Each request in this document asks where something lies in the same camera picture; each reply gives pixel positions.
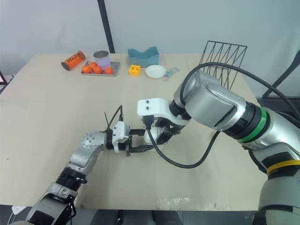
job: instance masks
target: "orange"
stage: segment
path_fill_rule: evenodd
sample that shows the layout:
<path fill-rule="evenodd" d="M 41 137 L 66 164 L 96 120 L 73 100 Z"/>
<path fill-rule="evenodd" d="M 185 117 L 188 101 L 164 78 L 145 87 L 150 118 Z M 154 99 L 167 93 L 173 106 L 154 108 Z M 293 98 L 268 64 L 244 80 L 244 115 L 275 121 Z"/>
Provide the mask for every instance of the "orange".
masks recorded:
<path fill-rule="evenodd" d="M 104 73 L 105 73 L 105 74 L 113 74 L 113 68 L 111 68 L 111 67 L 106 67 L 105 70 L 104 70 Z"/>
<path fill-rule="evenodd" d="M 83 67 L 82 67 L 82 72 L 83 72 L 84 74 L 89 74 L 89 73 L 90 73 L 90 68 L 89 68 L 88 66 L 83 66 Z"/>
<path fill-rule="evenodd" d="M 93 73 L 100 74 L 100 73 L 102 73 L 102 69 L 100 67 L 94 67 L 93 68 Z"/>
<path fill-rule="evenodd" d="M 95 63 L 95 62 L 90 62 L 89 63 L 89 67 L 91 68 L 91 69 L 93 69 L 93 68 L 95 68 L 95 67 L 97 67 L 98 65 L 97 65 L 97 63 Z"/>

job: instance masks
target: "blue container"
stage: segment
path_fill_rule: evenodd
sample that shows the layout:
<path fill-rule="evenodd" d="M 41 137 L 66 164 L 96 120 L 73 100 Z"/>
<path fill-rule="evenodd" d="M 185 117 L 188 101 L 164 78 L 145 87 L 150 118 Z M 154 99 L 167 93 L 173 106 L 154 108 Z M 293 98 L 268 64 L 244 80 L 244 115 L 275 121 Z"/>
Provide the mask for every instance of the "blue container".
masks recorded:
<path fill-rule="evenodd" d="M 150 47 L 144 52 L 139 52 L 136 49 L 128 49 L 129 63 L 146 68 L 151 65 L 158 65 L 159 53 L 158 48 Z"/>

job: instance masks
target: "small blue object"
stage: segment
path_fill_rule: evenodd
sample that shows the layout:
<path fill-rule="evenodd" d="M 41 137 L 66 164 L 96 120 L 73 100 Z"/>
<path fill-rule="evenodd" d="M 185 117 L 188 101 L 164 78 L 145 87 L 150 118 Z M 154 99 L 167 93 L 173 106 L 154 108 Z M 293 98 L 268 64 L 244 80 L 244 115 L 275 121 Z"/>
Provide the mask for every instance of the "small blue object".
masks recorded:
<path fill-rule="evenodd" d="M 139 52 L 136 49 L 128 49 L 129 63 L 146 68 L 151 65 L 158 65 L 159 53 L 158 48 L 150 47 L 144 52 Z"/>
<path fill-rule="evenodd" d="M 175 74 L 179 72 L 179 69 L 177 67 L 169 69 L 166 73 L 165 73 L 165 77 L 169 78 L 172 74 Z"/>

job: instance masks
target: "orange can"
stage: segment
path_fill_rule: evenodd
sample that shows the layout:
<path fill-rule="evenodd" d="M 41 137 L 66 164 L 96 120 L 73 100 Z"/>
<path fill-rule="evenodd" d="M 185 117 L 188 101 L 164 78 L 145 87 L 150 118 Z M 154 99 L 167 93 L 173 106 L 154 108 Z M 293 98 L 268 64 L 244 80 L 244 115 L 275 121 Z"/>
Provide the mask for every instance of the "orange can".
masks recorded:
<path fill-rule="evenodd" d="M 76 54 L 72 55 L 70 58 L 67 58 L 61 64 L 66 70 L 71 70 L 83 60 L 85 60 L 85 55 L 83 54 L 83 52 L 78 51 Z"/>

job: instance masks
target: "black wire rack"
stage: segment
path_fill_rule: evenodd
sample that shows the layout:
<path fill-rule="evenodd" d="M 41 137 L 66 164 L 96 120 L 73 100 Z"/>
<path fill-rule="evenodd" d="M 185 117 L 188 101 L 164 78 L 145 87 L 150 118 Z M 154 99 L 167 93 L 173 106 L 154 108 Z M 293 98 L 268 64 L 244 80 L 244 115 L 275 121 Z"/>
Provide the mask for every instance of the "black wire rack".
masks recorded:
<path fill-rule="evenodd" d="M 236 45 L 218 41 L 208 41 L 204 48 L 199 64 L 206 62 L 222 62 L 236 67 L 240 67 L 247 46 Z M 219 79 L 221 85 L 231 89 L 238 72 L 231 73 L 231 69 L 224 67 L 208 66 L 201 70 Z"/>

